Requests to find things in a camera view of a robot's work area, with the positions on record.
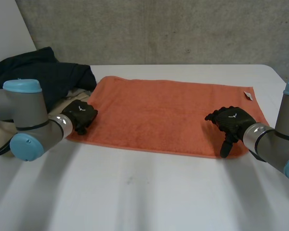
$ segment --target table surface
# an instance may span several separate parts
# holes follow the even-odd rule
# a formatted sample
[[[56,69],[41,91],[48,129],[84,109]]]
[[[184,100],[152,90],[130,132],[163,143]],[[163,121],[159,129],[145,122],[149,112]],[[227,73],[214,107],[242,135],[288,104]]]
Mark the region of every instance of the table surface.
[[[253,86],[271,126],[283,80],[265,65],[92,66],[127,79]],[[216,160],[63,140],[33,162],[0,157],[0,231],[289,230],[289,179],[250,154]]]

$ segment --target gray wall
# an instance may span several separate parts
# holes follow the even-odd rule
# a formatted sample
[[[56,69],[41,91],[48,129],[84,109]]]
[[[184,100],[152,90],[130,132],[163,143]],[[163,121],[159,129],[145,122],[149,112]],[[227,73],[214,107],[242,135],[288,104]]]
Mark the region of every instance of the gray wall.
[[[16,2],[62,62],[266,64],[289,78],[289,0]]]
[[[14,0],[0,0],[0,61],[34,51],[35,46]]]

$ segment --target black glove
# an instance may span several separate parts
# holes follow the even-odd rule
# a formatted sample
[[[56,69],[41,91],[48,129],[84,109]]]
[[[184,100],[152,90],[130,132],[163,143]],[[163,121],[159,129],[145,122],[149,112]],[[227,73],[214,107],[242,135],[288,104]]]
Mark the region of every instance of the black glove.
[[[239,107],[222,107],[220,110],[215,110],[208,114],[205,120],[212,121],[216,124],[220,131],[226,133],[225,141],[223,142],[220,156],[226,158],[233,146],[233,143],[239,140],[243,141],[244,132],[246,129],[255,124],[256,120],[251,117],[246,111]]]
[[[97,110],[91,105],[80,100],[74,100],[65,109],[62,114],[66,115],[73,124],[74,130],[79,135],[87,133],[86,129],[97,116]]]

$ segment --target orange towel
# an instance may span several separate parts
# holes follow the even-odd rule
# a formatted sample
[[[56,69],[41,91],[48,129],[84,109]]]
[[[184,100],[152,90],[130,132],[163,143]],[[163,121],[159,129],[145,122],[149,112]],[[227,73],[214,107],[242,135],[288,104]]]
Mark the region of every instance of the orange towel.
[[[254,100],[248,100],[244,91]],[[98,116],[86,135],[73,133],[68,138],[114,148],[219,158],[224,133],[204,120],[207,114],[223,106],[239,106],[267,124],[252,87],[108,76],[98,83],[88,103]],[[239,141],[229,158],[247,151]]]

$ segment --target white wall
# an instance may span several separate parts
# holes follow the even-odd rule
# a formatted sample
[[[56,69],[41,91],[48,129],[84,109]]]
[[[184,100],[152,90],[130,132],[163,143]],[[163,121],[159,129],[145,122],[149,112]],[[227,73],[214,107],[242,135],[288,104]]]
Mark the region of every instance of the white wall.
[[[15,1],[0,0],[0,61],[35,50]]]

